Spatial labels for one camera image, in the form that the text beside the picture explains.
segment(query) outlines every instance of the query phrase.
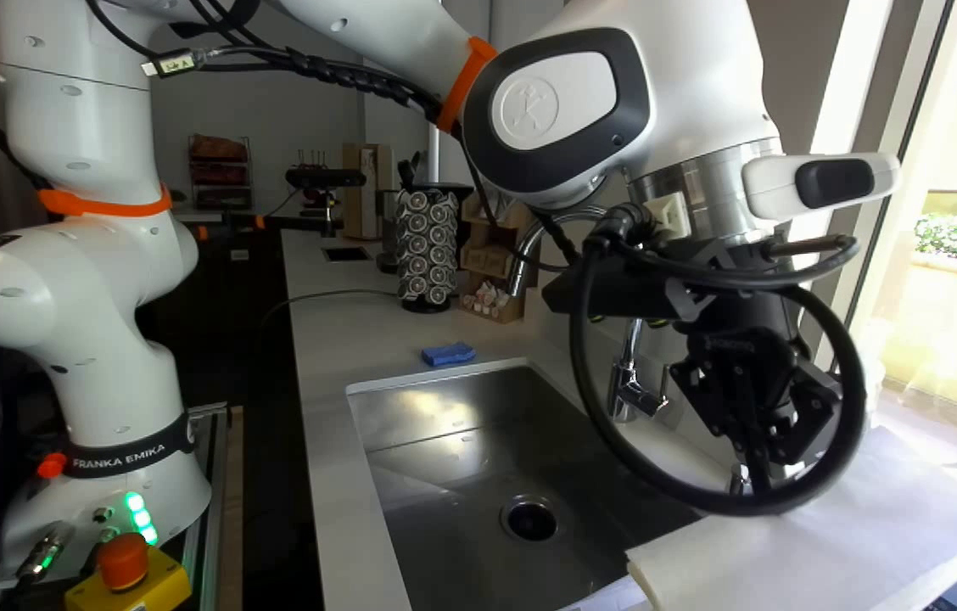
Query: black mechanical part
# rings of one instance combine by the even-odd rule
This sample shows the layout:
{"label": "black mechanical part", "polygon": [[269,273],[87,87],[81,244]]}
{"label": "black mechanical part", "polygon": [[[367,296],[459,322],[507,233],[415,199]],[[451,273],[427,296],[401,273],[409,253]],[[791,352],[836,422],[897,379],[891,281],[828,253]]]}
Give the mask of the black mechanical part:
{"label": "black mechanical part", "polygon": [[[548,313],[573,313],[579,266],[542,285],[542,301]],[[682,281],[623,260],[622,253],[601,253],[594,260],[594,291],[586,296],[589,316],[623,316],[623,319],[696,319],[708,307],[708,296],[685,287]]]}
{"label": "black mechanical part", "polygon": [[[653,273],[663,273],[667,279],[677,279],[691,287],[714,287],[714,291],[779,291],[787,285],[798,285],[798,281],[812,281],[812,279],[821,279],[821,276],[832,276],[837,273],[846,260],[851,260],[860,253],[854,247],[854,238],[849,233],[832,233],[828,240],[819,240],[821,247],[828,247],[828,253],[821,253],[815,266],[806,267],[777,267],[777,266],[750,266],[750,267],[716,267],[716,266],[699,266],[699,260],[685,260],[685,257],[671,257],[667,251],[653,251],[653,247],[642,247],[642,251],[632,251],[632,247],[622,247],[632,260],[642,260],[648,266]],[[745,253],[754,257],[755,253],[766,253],[766,251],[777,251],[769,244],[761,244],[761,247],[732,247],[726,253],[739,253],[739,260],[745,260]]]}
{"label": "black mechanical part", "polygon": [[[716,296],[720,307],[714,313],[682,327],[696,345],[688,345],[691,355],[682,379],[674,379],[696,386],[696,396],[688,402],[714,432],[723,432],[732,441],[750,471],[745,493],[720,493],[682,483],[645,457],[622,438],[598,402],[586,365],[598,260],[605,260],[605,251],[586,247],[573,281],[573,379],[589,423],[633,475],[701,511],[723,515],[787,511],[843,475],[866,423],[866,379],[851,336],[821,299],[798,285],[761,291],[761,301],[732,301],[745,296]],[[806,364],[800,364],[798,339],[787,339],[779,332],[784,327],[769,322],[784,313],[779,301],[800,307],[821,327],[837,360],[836,378],[812,373]],[[777,483],[774,471],[791,457],[800,457],[812,444],[819,449],[823,432],[832,432],[832,438],[821,441],[821,453],[806,468],[798,477]]]}
{"label": "black mechanical part", "polygon": [[861,158],[821,158],[793,169],[793,191],[806,206],[860,199],[875,191],[875,173]]}
{"label": "black mechanical part", "polygon": [[657,414],[657,406],[664,406],[664,396],[648,395],[632,370],[613,365],[612,370],[612,404],[613,406],[623,404],[623,406],[633,406],[633,412],[653,417],[653,414]]}

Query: sink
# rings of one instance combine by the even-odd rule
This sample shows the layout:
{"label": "sink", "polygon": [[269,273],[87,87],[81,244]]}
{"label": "sink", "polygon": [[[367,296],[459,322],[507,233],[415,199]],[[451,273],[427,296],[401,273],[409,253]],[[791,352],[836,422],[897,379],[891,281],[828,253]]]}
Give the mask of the sink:
{"label": "sink", "polygon": [[351,395],[417,611],[554,611],[699,520],[633,477],[529,364]]}

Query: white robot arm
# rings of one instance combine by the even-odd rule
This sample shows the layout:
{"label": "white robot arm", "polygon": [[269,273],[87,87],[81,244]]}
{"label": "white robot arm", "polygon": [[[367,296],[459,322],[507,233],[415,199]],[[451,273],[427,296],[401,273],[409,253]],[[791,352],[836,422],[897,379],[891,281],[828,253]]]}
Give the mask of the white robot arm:
{"label": "white robot arm", "polygon": [[[63,213],[62,223],[0,238],[0,345],[46,365],[70,438],[70,468],[7,520],[7,567],[21,567],[53,527],[87,527],[128,493],[154,510],[158,543],[210,499],[186,453],[173,360],[138,336],[132,313],[198,266],[156,176],[150,74],[200,69],[214,54],[166,58],[150,52],[150,37],[158,25],[210,28],[253,8],[0,0],[7,136],[30,169],[58,184],[39,199]],[[573,370],[589,422],[642,477],[716,511],[777,511],[832,483],[861,427],[860,355],[798,281],[837,267],[843,253],[787,273],[784,253],[800,244],[774,244],[774,226],[888,195],[897,162],[779,153],[742,0],[579,0],[509,52],[460,32],[438,0],[279,8],[407,84],[395,92],[459,136],[484,191],[541,218],[598,209],[585,253],[568,251],[573,267],[542,296],[573,316]],[[235,54],[309,72],[288,46]],[[612,173],[629,176],[632,205],[589,199]],[[821,319],[846,360],[837,378],[800,355],[784,322],[787,299]],[[585,373],[586,316],[667,319],[685,332],[688,360],[671,378],[745,457],[750,497],[682,485],[613,432]],[[632,386],[613,391],[622,404],[645,406]],[[821,453],[828,422],[837,433]],[[821,468],[769,477],[812,453]]]}

